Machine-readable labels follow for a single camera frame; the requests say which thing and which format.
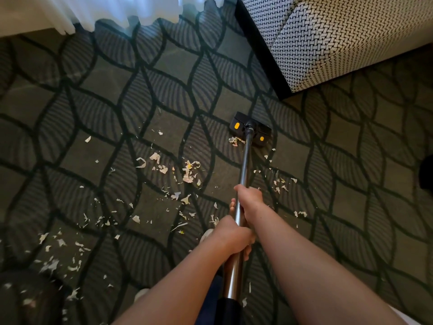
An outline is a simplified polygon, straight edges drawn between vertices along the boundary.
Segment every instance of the black and white fabric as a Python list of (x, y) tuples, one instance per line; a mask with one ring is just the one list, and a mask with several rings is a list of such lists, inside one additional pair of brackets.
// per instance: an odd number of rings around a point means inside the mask
[(242, 0), (292, 92), (433, 41), (433, 0)]

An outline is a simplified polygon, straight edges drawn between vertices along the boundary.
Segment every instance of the vacuum nozzle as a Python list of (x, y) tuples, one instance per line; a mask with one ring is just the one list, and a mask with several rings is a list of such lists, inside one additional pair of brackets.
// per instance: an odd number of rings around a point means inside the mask
[(230, 123), (230, 131), (237, 137), (245, 140), (246, 131), (251, 129), (254, 132), (252, 143), (258, 147), (265, 146), (272, 136), (272, 129), (269, 126), (260, 123), (244, 113), (237, 112)]

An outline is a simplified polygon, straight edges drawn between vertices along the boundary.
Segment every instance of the gray carpet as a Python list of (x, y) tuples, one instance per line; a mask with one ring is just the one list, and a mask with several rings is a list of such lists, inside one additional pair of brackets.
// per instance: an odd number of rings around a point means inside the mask
[[(110, 323), (227, 213), (242, 158), (228, 123), (242, 111), (273, 129), (252, 153), (265, 202), (387, 303), (433, 324), (433, 199), (417, 185), (433, 153), (432, 47), (281, 103), (234, 7), (0, 40), (2, 270), (58, 260), (53, 276), (78, 289), (64, 322)], [(192, 184), (187, 160), (201, 164)], [(244, 279), (247, 324), (296, 322), (258, 243)]]

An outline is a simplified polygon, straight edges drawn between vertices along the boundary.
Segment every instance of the vacuum cleaner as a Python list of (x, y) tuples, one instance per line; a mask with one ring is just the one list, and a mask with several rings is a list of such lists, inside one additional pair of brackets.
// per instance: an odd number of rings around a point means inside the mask
[[(245, 141), (239, 183), (247, 187), (251, 145), (264, 147), (272, 136), (272, 130), (252, 117), (237, 112), (230, 123), (230, 131)], [(237, 197), (234, 219), (238, 226), (247, 226), (243, 209)], [(223, 296), (216, 305), (215, 325), (242, 324), (242, 305), (240, 301), (242, 263), (243, 252), (240, 252), (232, 255), (224, 264)]]

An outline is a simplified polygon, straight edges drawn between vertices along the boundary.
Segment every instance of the white curtain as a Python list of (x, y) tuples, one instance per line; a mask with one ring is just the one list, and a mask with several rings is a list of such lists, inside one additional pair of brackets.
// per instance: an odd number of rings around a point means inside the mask
[[(88, 31), (95, 30), (99, 19), (111, 19), (117, 25), (129, 26), (128, 17), (138, 16), (142, 25), (157, 18), (172, 22), (179, 20), (184, 4), (195, 5), (203, 11), (206, 0), (36, 0), (47, 18), (61, 34), (73, 34), (73, 23), (79, 22)], [(215, 0), (218, 7), (224, 0)]]

